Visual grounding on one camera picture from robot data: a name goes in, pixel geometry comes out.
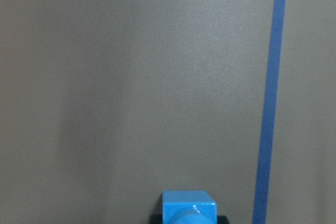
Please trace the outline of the small blue toy block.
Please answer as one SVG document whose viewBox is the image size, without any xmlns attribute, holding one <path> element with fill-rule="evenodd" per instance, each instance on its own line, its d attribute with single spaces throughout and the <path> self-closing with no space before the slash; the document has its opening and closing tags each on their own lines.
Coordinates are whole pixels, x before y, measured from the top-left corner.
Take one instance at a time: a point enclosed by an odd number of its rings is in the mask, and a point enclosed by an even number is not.
<svg viewBox="0 0 336 224">
<path fill-rule="evenodd" d="M 165 190 L 163 223 L 217 223 L 217 204 L 204 190 Z"/>
</svg>

